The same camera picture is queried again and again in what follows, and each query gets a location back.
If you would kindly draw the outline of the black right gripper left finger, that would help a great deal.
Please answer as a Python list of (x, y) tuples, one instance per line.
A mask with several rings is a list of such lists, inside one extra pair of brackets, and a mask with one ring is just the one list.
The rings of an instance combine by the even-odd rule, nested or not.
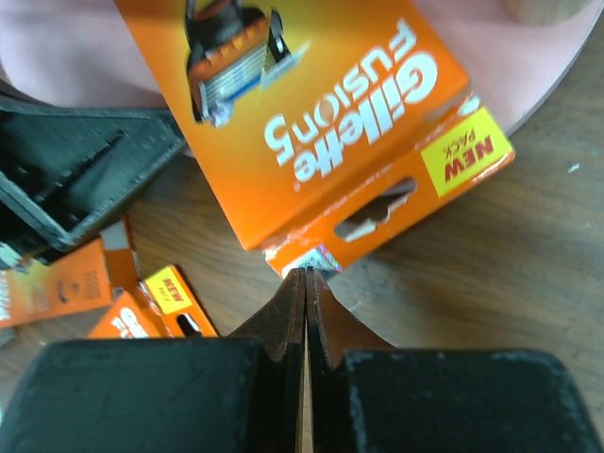
[(305, 274), (222, 338), (79, 340), (30, 364), (1, 424), (5, 452), (296, 452)]

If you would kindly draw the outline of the orange Gillette razor box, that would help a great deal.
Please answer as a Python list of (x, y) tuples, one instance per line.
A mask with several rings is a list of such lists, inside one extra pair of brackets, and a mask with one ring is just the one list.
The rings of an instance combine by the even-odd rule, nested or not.
[(120, 1), (243, 249), (342, 271), (509, 164), (410, 1)]
[(1, 327), (96, 310), (139, 281), (126, 218), (93, 241), (55, 261), (29, 260), (1, 272)]
[(167, 265), (122, 292), (88, 334), (90, 339), (147, 339), (219, 335), (186, 279)]

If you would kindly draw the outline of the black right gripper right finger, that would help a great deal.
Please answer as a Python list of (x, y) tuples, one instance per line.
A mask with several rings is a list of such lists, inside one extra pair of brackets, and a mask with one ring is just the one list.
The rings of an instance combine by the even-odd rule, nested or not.
[(398, 348), (306, 273), (318, 452), (599, 452), (568, 369), (536, 349)]

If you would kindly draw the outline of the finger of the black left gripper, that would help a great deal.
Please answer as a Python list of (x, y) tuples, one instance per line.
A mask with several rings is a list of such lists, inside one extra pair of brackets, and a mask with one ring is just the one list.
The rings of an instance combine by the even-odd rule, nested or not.
[(87, 243), (184, 146), (168, 109), (60, 108), (2, 93), (2, 263), (49, 263)]

